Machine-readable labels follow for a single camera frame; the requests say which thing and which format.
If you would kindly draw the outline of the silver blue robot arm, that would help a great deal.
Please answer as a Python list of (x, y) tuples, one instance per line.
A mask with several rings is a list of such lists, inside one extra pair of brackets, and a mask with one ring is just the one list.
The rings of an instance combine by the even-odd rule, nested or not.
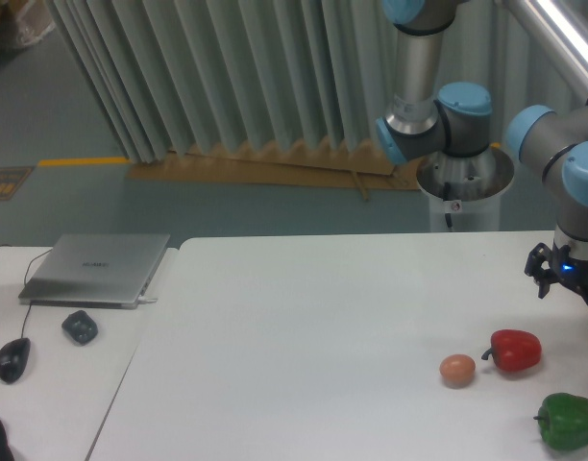
[(469, 83), (433, 86), (458, 3), (386, 1), (382, 7), (397, 31), (402, 65), (393, 102), (376, 122), (386, 157), (400, 165), (438, 155), (434, 173), (420, 173), (418, 181), (445, 203), (500, 194), (520, 161), (557, 206), (553, 242), (531, 250), (525, 272), (540, 296), (560, 284), (588, 305), (588, 26), (562, 1), (504, 3), (585, 104), (563, 116), (545, 106), (523, 109), (506, 130), (507, 151), (499, 152), (490, 147), (488, 91)]

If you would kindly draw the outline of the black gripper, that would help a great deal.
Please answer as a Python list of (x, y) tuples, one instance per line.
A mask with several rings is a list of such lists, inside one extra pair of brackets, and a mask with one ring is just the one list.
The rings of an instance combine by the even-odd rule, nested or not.
[(538, 298), (545, 298), (558, 281), (572, 291), (579, 290), (588, 306), (588, 255), (579, 255), (570, 244), (538, 243), (528, 254), (524, 273), (538, 286)]

